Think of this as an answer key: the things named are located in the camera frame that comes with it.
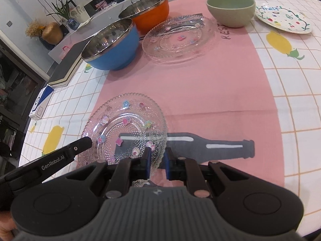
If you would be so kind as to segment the person left hand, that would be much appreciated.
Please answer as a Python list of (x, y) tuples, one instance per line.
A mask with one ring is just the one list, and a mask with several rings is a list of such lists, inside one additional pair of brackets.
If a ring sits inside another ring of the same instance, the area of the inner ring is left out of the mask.
[(0, 214), (0, 238), (3, 241), (11, 241), (14, 236), (12, 230), (16, 228), (16, 225), (12, 219), (10, 212), (1, 212)]

